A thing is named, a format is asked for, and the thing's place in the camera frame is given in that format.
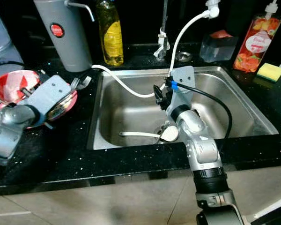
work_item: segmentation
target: metal bracket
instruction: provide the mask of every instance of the metal bracket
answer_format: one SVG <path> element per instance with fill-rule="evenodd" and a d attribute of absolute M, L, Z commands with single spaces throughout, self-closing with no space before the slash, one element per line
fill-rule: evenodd
<path fill-rule="evenodd" d="M 189 87 L 195 87 L 195 72 L 192 66 L 175 68 L 170 75 L 173 80 L 185 84 Z M 166 110 L 167 116 L 170 116 L 172 111 L 180 105 L 191 104 L 193 93 L 190 90 L 178 87 L 178 90 L 173 91 L 170 106 Z"/>
<path fill-rule="evenodd" d="M 54 75 L 18 105 L 31 105 L 39 111 L 40 118 L 33 124 L 36 127 L 42 125 L 46 121 L 46 114 L 70 93 L 70 85 L 60 76 Z"/>

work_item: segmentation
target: yellow bottle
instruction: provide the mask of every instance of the yellow bottle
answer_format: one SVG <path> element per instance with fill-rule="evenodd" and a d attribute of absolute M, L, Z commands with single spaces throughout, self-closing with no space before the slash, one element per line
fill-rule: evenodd
<path fill-rule="evenodd" d="M 119 66 L 124 62 L 124 56 L 117 9 L 110 0 L 97 0 L 96 9 L 104 61 Z"/>

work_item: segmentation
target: kitchen faucet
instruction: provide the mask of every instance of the kitchen faucet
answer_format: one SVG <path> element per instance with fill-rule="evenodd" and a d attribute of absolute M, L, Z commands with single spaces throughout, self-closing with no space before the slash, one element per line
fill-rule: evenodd
<path fill-rule="evenodd" d="M 164 57 L 167 54 L 167 50 L 170 49 L 170 44 L 168 42 L 168 37 L 165 33 L 165 24 L 167 20 L 167 11 L 168 11 L 168 0 L 163 1 L 163 22 L 160 28 L 160 34 L 158 34 L 158 44 L 159 48 L 154 52 L 154 56 L 158 61 L 164 61 Z"/>
<path fill-rule="evenodd" d="M 220 0 L 207 0 L 205 5 L 208 7 L 208 10 L 213 12 L 209 15 L 209 19 L 215 18 L 218 15 L 218 3 Z M 163 1 L 163 22 L 160 28 L 160 34 L 158 34 L 158 44 L 159 48 L 154 52 L 154 56 L 158 61 L 164 61 L 164 57 L 167 54 L 167 50 L 170 49 L 170 44 L 168 41 L 167 34 L 165 32 L 165 25 L 167 20 L 167 11 L 168 11 L 168 0 Z"/>

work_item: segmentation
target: gray thermos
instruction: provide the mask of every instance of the gray thermos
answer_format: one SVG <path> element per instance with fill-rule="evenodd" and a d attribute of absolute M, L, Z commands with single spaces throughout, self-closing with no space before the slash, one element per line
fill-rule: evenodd
<path fill-rule="evenodd" d="M 65 69 L 81 72 L 90 68 L 92 59 L 78 9 L 67 5 L 65 0 L 34 0 L 34 3 Z"/>

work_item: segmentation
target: black cable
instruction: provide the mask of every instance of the black cable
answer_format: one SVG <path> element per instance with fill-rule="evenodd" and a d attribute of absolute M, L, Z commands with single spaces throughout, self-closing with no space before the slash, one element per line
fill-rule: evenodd
<path fill-rule="evenodd" d="M 223 142 L 223 144 L 221 146 L 221 149 L 220 149 L 220 150 L 222 150 L 227 138 L 230 135 L 230 131 L 231 131 L 231 128 L 232 128 L 232 114 L 231 114 L 229 108 L 221 100 L 219 100 L 217 97 L 214 97 L 214 96 L 212 96 L 212 95 L 210 95 L 210 94 L 208 94 L 208 93 L 206 93 L 202 90 L 199 90 L 199 89 L 196 89 L 196 88 L 191 88 L 191 87 L 185 86 L 184 84 L 181 84 L 181 83 L 177 83 L 177 86 L 179 86 L 181 88 L 191 90 L 191 91 L 194 91 L 194 92 L 197 92 L 201 95 L 204 95 L 204 96 L 216 101 L 218 104 L 220 104 L 225 109 L 225 111 L 228 115 L 228 128 L 227 128 L 227 131 L 226 131 L 226 135 L 224 137 L 224 142 Z"/>
<path fill-rule="evenodd" d="M 13 65 L 19 65 L 19 66 L 25 67 L 25 64 L 22 63 L 22 62 L 17 62 L 17 61 L 3 61 L 3 62 L 0 62 L 0 66 L 6 65 L 6 64 L 13 64 Z"/>

